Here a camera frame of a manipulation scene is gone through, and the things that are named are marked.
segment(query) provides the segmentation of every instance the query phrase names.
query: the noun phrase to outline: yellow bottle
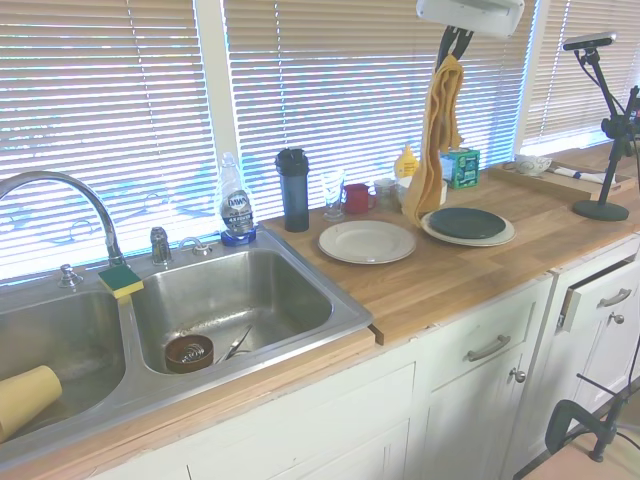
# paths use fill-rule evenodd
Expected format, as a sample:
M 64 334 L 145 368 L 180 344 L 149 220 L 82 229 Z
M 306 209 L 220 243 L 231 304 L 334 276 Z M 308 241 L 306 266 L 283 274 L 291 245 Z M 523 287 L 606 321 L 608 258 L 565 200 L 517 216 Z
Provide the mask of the yellow bottle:
M 411 151 L 411 146 L 406 144 L 404 150 L 396 160 L 393 167 L 396 178 L 412 177 L 418 169 L 418 159 Z

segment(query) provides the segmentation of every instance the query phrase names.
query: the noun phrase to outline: sink basin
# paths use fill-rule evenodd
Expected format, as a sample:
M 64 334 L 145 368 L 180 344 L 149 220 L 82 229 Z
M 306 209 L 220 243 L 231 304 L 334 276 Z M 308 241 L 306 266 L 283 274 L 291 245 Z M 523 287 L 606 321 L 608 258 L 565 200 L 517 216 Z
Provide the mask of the sink basin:
M 116 301 L 90 265 L 76 291 L 59 272 L 0 285 L 0 379 L 38 365 L 62 382 L 62 397 L 0 446 L 0 476 L 21 463 L 122 422 L 285 361 L 371 324 L 371 314 L 275 233 L 249 245 L 209 247 L 173 262 L 128 258 L 144 289 Z M 243 355 L 188 374 L 169 374 L 164 348 L 201 334 L 214 358 L 252 326 Z
M 90 292 L 0 314 L 0 380 L 39 365 L 58 375 L 62 396 L 13 438 L 95 406 L 120 383 L 125 361 L 115 299 Z
M 331 316 L 331 303 L 278 253 L 251 250 L 159 273 L 132 296 L 146 364 L 161 373 L 167 343 L 199 334 L 214 345 L 214 361 L 252 329 L 241 351 L 307 332 Z

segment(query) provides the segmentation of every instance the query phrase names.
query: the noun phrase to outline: label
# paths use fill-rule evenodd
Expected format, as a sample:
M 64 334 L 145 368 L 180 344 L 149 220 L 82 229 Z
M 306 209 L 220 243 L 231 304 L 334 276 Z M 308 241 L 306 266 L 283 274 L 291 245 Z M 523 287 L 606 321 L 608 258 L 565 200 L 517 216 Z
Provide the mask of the label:
M 232 235 L 244 235 L 253 228 L 253 212 L 244 190 L 236 190 L 223 199 L 220 214 Z

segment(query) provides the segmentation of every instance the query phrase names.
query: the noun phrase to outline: dark plate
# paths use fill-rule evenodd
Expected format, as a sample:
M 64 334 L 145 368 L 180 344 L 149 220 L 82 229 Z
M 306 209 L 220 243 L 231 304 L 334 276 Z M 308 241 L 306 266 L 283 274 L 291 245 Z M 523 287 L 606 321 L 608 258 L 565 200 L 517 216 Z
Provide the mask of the dark plate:
M 494 237 L 507 226 L 497 215 L 475 208 L 443 208 L 431 214 L 429 225 L 443 235 L 473 240 Z

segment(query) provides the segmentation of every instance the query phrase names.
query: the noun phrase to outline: floor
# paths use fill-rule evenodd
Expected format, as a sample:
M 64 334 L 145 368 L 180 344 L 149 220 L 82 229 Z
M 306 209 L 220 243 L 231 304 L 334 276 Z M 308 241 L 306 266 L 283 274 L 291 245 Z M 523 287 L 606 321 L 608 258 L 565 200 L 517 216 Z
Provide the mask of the floor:
M 598 413 L 604 415 L 607 406 Z M 631 397 L 619 421 L 620 425 L 637 429 L 619 428 L 621 433 L 640 443 L 640 393 Z M 514 480 L 638 480 L 640 478 L 640 451 L 621 437 L 607 447 L 605 460 L 595 463 L 587 453 L 595 445 L 595 436 L 585 434 L 567 445 L 554 456 L 542 454 L 520 471 Z

